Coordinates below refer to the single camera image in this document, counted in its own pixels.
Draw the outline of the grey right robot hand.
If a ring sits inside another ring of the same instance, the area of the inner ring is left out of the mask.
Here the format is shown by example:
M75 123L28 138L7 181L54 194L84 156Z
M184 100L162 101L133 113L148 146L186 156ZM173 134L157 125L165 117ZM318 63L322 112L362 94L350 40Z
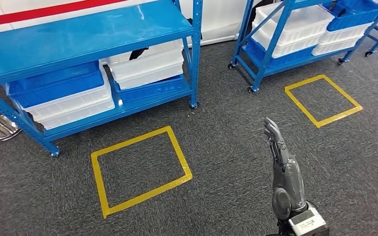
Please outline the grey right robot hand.
M272 208L280 220L299 214L308 207L299 164L290 154L282 134L274 121L264 119L264 134L273 157Z

